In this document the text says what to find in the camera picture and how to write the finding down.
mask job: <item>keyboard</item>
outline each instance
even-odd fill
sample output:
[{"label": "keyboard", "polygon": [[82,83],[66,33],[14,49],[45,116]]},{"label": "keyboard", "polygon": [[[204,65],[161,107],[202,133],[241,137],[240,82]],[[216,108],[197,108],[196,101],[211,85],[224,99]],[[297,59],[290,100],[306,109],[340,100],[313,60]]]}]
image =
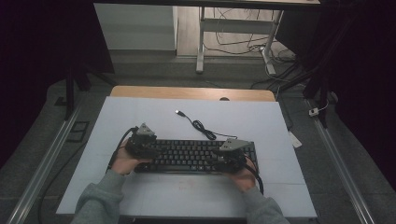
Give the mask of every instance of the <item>keyboard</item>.
[{"label": "keyboard", "polygon": [[[171,174],[219,174],[207,164],[205,159],[216,159],[212,149],[222,146],[224,141],[201,140],[156,140],[150,147],[165,148],[165,153],[151,163],[140,163],[134,169],[136,173],[171,173]],[[255,163],[257,169],[254,142],[241,148]]]}]

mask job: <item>person's right hand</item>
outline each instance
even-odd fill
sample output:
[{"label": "person's right hand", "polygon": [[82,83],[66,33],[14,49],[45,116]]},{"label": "person's right hand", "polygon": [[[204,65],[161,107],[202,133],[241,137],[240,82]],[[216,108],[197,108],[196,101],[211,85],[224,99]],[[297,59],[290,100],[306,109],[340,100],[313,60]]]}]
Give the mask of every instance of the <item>person's right hand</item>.
[{"label": "person's right hand", "polygon": [[[255,170],[254,164],[249,158],[247,158],[247,165]],[[236,174],[225,175],[230,177],[230,179],[242,192],[246,192],[249,189],[256,187],[256,177],[247,168],[244,168]]]}]

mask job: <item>person's left hand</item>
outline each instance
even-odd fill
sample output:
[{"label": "person's left hand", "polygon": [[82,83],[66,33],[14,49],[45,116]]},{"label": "person's left hand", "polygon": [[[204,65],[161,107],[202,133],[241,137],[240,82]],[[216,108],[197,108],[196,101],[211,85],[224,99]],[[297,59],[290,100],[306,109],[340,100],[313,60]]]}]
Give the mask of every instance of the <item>person's left hand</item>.
[{"label": "person's left hand", "polygon": [[127,175],[136,167],[137,164],[142,162],[151,162],[152,159],[135,159],[125,149],[128,140],[125,140],[119,149],[116,159],[114,160],[111,170],[120,174]]}]

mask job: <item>table surface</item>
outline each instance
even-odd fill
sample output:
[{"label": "table surface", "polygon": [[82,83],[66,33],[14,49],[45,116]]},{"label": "table surface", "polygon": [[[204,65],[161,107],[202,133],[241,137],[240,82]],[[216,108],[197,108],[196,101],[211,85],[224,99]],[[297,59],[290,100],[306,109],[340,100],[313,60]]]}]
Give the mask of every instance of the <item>table surface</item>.
[{"label": "table surface", "polygon": [[[224,96],[231,101],[219,101]],[[205,140],[186,119],[175,115],[176,109],[209,129],[254,141],[265,195],[276,199],[287,217],[317,216],[279,104],[270,91],[120,86],[103,105],[57,213],[74,213],[78,196],[103,177],[112,148],[131,125],[146,122],[159,139]],[[240,193],[222,175],[130,174],[123,193],[120,213],[132,217],[246,215]]]}]

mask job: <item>white table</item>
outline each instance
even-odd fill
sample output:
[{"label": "white table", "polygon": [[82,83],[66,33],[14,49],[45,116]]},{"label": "white table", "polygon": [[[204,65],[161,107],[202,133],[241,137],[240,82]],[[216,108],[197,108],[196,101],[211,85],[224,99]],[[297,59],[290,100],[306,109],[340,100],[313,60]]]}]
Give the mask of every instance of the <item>white table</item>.
[{"label": "white table", "polygon": [[[107,97],[58,214],[73,214],[85,187],[98,183],[126,130],[142,122],[159,139],[205,140],[183,111],[207,129],[254,141],[267,197],[285,217],[316,217],[304,177],[276,102]],[[245,217],[239,191],[222,175],[130,174],[120,213],[132,217]]]}]

